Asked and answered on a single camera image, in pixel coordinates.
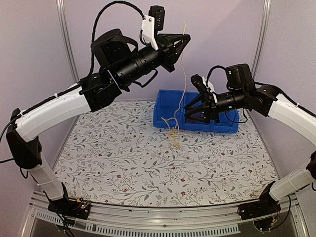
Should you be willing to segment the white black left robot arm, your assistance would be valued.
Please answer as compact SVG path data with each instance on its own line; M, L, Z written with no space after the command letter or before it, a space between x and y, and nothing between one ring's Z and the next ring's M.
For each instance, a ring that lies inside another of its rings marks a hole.
M130 49L130 45L137 45L135 40L125 37L120 29L110 30L91 44L99 72L90 72L70 88L24 111L13 111L4 134L14 161L34 177L62 214L70 214L73 203L41 156L39 135L70 118L109 106L123 91L129 91L131 84L158 67L172 72L190 39L188 34L156 34L153 44Z

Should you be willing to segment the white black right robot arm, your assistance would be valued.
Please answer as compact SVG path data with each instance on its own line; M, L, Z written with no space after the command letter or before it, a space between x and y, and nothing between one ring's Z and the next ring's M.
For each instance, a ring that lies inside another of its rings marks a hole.
M225 71L227 92L217 94L209 82L216 69ZM275 85L256 82L248 64L229 67L216 65L207 76L191 76L192 85L198 95L185 105L185 118L203 123L220 122L220 115L237 109L256 111L264 117L276 120L307 139L316 143L316 116L306 108L294 102L282 89ZM266 215L287 195L299 192L306 187L316 189L316 155L311 154L310 161L285 177L265 186L255 205L259 215Z

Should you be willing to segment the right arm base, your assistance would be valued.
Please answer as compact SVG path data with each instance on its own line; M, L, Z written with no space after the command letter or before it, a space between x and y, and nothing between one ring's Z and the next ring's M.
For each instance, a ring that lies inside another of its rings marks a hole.
M256 229L262 232L270 231L273 228L281 211L279 202L269 195L269 191L270 187L267 186L260 194L258 201L241 204L237 209L237 213L242 220L268 215L267 218L254 222Z

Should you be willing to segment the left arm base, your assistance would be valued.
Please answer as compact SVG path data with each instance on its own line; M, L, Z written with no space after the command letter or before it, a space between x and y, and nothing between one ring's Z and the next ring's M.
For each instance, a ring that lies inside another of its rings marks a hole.
M87 220L90 214L91 202L79 198L77 200L70 200L62 198L59 200L48 200L48 210L60 215L74 217L78 219Z

